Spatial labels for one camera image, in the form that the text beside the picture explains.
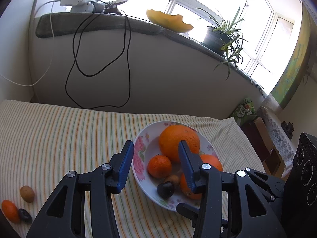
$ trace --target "window sill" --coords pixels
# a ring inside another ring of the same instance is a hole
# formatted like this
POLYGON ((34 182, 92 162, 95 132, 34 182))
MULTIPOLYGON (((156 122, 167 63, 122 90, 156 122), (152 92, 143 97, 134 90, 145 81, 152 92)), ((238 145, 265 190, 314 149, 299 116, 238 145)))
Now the window sill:
MULTIPOLYGON (((77 13, 69 13, 69 12, 57 12, 52 13, 52 24, 54 29, 54 36, 63 36, 74 34, 80 23, 86 19, 88 13, 85 12, 77 12, 77 13)), ((141 34, 146 35, 164 35, 166 38, 173 40, 174 42, 183 44, 185 46, 191 47, 196 49, 205 55, 208 55, 218 62, 225 61, 225 58, 217 53, 213 52, 212 50, 204 47, 203 45, 199 44, 198 42, 191 40, 187 37, 179 35, 173 31, 170 31, 166 28, 162 28, 158 25, 137 20, 133 18, 129 18, 131 30, 133 32, 138 32, 141 34)), ((86 29, 85 32, 89 31, 96 31, 96 30, 110 30, 110 29, 121 29, 124 28, 124 17, 117 16, 117 15, 108 15, 102 14, 96 20, 94 20, 86 29)), ((40 20, 37 24, 35 34, 38 38, 49 38, 52 37, 52 32, 50 28, 50 14, 45 14, 40 17, 40 20)), ((252 78, 250 78, 247 74, 245 74, 239 68, 235 69, 233 65, 231 68, 237 71, 242 77, 249 80, 253 85, 255 85, 262 95, 266 97, 262 87, 256 83, 252 78)))

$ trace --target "speaker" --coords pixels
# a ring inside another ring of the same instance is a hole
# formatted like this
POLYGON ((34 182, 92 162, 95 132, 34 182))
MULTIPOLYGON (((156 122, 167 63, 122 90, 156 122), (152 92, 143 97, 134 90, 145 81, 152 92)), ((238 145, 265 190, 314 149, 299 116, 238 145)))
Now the speaker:
POLYGON ((317 237, 317 138, 302 133, 284 186, 281 224, 288 238, 317 237))

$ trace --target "tangerine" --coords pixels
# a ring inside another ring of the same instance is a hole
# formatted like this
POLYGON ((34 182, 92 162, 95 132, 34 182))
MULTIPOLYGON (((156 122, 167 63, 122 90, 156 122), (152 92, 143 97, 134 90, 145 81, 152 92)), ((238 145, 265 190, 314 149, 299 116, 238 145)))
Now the tangerine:
POLYGON ((178 147, 181 140, 185 140, 192 153, 198 154, 200 141, 197 133, 184 125, 171 125, 162 131, 158 144, 162 154, 172 162, 180 163, 178 147))
POLYGON ((221 172, 223 171, 222 165, 221 165, 219 159, 216 158, 215 156, 213 156, 213 155, 200 155, 200 158, 204 163, 208 163, 208 164, 214 166, 215 168, 217 168, 218 171, 221 171, 221 172))
POLYGON ((165 178, 172 172, 172 163, 168 157, 156 155, 147 164, 147 171, 157 179, 165 178))
POLYGON ((193 200, 201 199, 201 193, 195 194, 191 191, 191 189, 188 188, 184 174, 182 174, 180 177, 180 189, 187 197, 193 200))
POLYGON ((12 223, 19 223, 20 222, 20 217, 18 213, 17 207, 14 205, 13 202, 9 200, 4 200, 2 201, 1 204, 2 207, 2 212, 3 214, 9 219, 12 223))
MULTIPOLYGON (((216 158, 215 156, 201 155, 200 158, 203 161, 203 163, 208 163, 208 164, 214 166, 215 168, 217 168, 219 171, 222 171, 222 165, 221 165, 220 161, 218 160, 218 158, 216 158)), ((201 193, 194 194, 191 191, 191 189, 189 189, 189 187, 187 186, 184 174, 182 174, 182 176, 180 177, 180 188, 181 188, 182 192, 187 197, 189 197, 193 200, 200 200, 201 199, 201 193)))

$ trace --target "small nut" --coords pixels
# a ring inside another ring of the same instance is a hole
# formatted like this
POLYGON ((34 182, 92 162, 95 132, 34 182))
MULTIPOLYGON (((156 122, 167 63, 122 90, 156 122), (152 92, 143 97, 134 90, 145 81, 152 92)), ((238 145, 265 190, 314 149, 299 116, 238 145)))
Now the small nut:
POLYGON ((31 187, 25 185, 20 189, 20 195, 24 201, 28 203, 32 203, 35 197, 34 191, 31 187))
POLYGON ((180 178, 177 175, 167 176, 163 182, 167 181, 170 181, 175 187, 180 185, 180 178))

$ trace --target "fruit bowl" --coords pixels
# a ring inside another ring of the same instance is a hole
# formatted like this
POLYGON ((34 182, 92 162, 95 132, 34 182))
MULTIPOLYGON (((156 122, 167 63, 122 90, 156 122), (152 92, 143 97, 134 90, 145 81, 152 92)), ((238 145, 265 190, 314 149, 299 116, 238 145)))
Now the fruit bowl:
MULTIPOLYGON (((185 125, 183 123, 174 121, 158 121, 146 126, 134 140, 134 156, 132 160, 132 171, 137 184, 143 190, 143 192, 156 204, 162 206, 171 211, 176 211, 176 206, 179 203, 187 203, 191 206, 199 208, 200 200, 193 200, 188 198, 182 193, 180 187, 175 187, 175 193, 168 199, 161 198, 157 193, 157 186, 162 183, 162 179, 155 179, 147 172, 147 164, 149 160, 157 154, 162 154, 159 148, 159 136, 161 132, 170 125, 185 125)), ((200 152, 199 154, 209 154, 218 158, 215 149, 210 142, 198 131, 195 131, 200 140, 200 152)), ((182 168, 180 164, 172 165, 172 174, 182 174, 182 168)))

